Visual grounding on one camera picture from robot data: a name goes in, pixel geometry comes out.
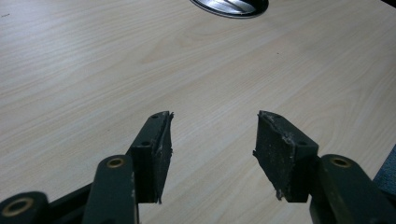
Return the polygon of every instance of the black metal arm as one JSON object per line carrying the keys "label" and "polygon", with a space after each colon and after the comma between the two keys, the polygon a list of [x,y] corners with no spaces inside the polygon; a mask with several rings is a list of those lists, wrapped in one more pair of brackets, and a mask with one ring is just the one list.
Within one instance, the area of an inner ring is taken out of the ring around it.
{"label": "black metal arm", "polygon": [[306,203],[315,224],[396,223],[394,199],[359,165],[339,155],[318,157],[318,144],[278,114],[260,111],[253,155],[273,183],[276,197]]}
{"label": "black metal arm", "polygon": [[148,118],[126,155],[102,160],[93,182],[49,203],[26,192],[0,203],[1,224],[139,223],[139,203],[161,202],[172,156],[168,111]]}

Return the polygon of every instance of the wooden table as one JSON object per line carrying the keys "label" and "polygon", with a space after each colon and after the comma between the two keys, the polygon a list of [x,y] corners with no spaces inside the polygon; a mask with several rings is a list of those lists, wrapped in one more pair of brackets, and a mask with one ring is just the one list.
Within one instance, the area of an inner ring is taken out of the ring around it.
{"label": "wooden table", "polygon": [[272,1],[251,20],[188,0],[4,0],[0,198],[51,201],[175,112],[163,205],[143,223],[309,223],[256,159],[257,113],[283,115],[374,177],[396,139],[396,10],[379,0]]}

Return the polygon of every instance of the dark blue object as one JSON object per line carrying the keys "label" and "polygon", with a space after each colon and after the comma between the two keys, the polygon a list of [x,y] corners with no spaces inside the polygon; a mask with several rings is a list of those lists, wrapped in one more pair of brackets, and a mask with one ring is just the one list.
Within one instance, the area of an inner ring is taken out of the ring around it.
{"label": "dark blue object", "polygon": [[374,182],[385,192],[396,195],[396,146],[376,174]]}

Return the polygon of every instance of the light wood grain surface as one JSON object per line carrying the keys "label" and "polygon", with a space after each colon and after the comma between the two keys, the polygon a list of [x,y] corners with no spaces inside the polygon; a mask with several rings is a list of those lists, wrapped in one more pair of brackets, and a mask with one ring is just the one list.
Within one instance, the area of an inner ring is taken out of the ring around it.
{"label": "light wood grain surface", "polygon": [[374,177],[396,139],[396,10],[276,0],[252,20],[176,1],[0,1],[0,200],[51,201],[175,112],[163,204],[143,223],[310,223],[256,159],[257,113],[283,115]]}

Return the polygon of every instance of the silver metallic object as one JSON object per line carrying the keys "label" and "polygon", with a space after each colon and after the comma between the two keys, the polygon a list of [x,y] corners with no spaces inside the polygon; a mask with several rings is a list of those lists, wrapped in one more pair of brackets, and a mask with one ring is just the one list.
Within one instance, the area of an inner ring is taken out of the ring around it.
{"label": "silver metallic object", "polygon": [[196,6],[228,18],[253,18],[268,8],[268,0],[191,0]]}

